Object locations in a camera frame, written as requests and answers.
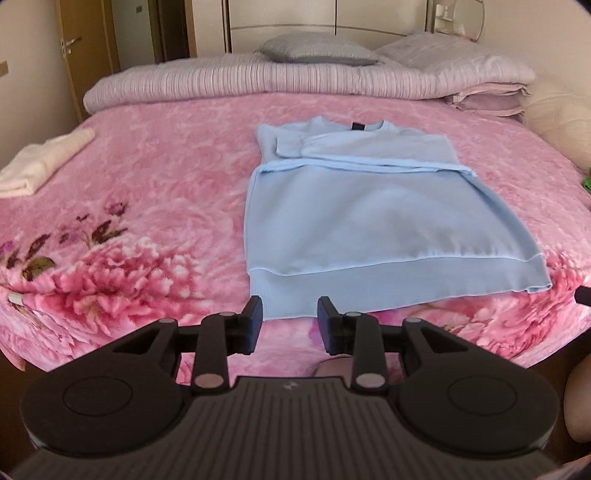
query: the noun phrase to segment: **bed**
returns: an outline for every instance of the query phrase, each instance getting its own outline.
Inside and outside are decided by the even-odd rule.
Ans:
[[[107,80],[94,92],[102,106],[84,123],[96,139],[35,195],[2,201],[0,349],[15,366],[50,370],[164,317],[193,325],[240,311],[249,296],[246,189],[260,162],[255,127],[318,115],[447,135],[460,162],[502,196],[545,254],[548,291],[376,312],[382,323],[418,316],[524,367],[591,325],[573,298],[591,274],[591,197],[574,165],[520,123],[440,100],[330,92],[168,92],[174,101],[159,101],[156,87],[169,85],[156,70],[141,88],[130,83],[137,70],[117,88]],[[230,373],[309,375],[326,358],[313,319],[272,320],[253,355],[231,357]],[[179,381],[190,364],[183,359]]]

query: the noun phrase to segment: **cream cushion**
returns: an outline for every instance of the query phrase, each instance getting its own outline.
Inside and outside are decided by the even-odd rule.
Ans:
[[[591,98],[545,79],[527,89],[524,124],[579,168],[591,168]]]

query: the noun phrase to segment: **white towel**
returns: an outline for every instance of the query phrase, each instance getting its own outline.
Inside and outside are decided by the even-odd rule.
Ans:
[[[32,195],[94,137],[94,130],[82,128],[43,145],[26,146],[0,171],[0,198]]]

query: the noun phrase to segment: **white wall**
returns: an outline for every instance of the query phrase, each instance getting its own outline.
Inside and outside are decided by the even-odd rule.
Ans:
[[[155,63],[148,0],[113,0],[113,21],[121,69]]]
[[[575,0],[485,0],[480,42],[591,96],[591,15]]]
[[[77,124],[59,45],[53,0],[0,2],[0,167]]]

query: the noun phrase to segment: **wooden door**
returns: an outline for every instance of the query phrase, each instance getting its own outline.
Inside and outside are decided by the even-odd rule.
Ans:
[[[88,117],[84,94],[120,71],[111,0],[56,0],[61,53],[80,121]]]
[[[189,58],[184,0],[158,0],[164,61]]]

